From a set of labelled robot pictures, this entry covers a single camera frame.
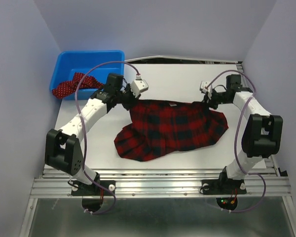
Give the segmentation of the red navy plaid skirt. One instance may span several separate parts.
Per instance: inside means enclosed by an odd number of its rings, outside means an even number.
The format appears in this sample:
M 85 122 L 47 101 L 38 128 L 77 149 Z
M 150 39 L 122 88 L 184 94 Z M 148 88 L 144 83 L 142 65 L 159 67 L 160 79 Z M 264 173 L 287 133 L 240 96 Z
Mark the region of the red navy plaid skirt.
M 129 114 L 114 145 L 121 158 L 141 162 L 212 146 L 228 130 L 225 115 L 204 102 L 140 100 Z

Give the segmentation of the red white-dotted skirt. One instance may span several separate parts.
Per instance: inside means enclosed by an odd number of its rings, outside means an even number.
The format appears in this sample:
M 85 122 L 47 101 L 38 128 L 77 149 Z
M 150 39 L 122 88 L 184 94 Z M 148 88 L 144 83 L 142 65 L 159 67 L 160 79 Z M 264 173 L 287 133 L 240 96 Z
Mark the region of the red white-dotted skirt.
M 55 89 L 52 89 L 52 95 L 57 99 L 64 99 L 65 97 L 74 94 L 79 82 L 84 76 L 84 73 L 75 73 L 72 80 L 61 82 Z M 99 82 L 95 77 L 86 76 L 79 89 L 99 89 L 103 85 L 104 84 Z

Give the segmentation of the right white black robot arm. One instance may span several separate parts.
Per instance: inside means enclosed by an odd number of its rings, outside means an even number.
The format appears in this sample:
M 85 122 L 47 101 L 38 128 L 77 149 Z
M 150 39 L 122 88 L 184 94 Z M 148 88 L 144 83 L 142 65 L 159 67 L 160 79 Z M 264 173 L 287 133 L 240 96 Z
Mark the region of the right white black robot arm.
M 204 195 L 245 194 L 244 178 L 251 174 L 252 168 L 279 152 L 283 118 L 267 111 L 255 98 L 254 85 L 245 87 L 242 80 L 251 81 L 241 72 L 229 70 L 224 92 L 217 92 L 213 82 L 203 81 L 200 91 L 204 102 L 212 109 L 219 105 L 233 104 L 240 110 L 239 120 L 247 124 L 241 139 L 241 150 L 234 148 L 235 158 L 225 166 L 218 179 L 202 180 L 200 193 Z

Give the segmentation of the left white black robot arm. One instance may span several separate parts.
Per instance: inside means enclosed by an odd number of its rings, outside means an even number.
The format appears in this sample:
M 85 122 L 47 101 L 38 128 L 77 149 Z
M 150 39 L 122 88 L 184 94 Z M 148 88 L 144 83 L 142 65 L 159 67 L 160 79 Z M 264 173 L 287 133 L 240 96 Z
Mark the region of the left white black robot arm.
M 75 178 L 90 195 L 96 194 L 101 185 L 99 174 L 85 164 L 87 133 L 117 104 L 129 110 L 148 90 L 148 84 L 140 75 L 131 83 L 123 85 L 123 82 L 122 75 L 110 73 L 106 83 L 90 96 L 86 105 L 77 108 L 75 117 L 46 135 L 45 164 Z

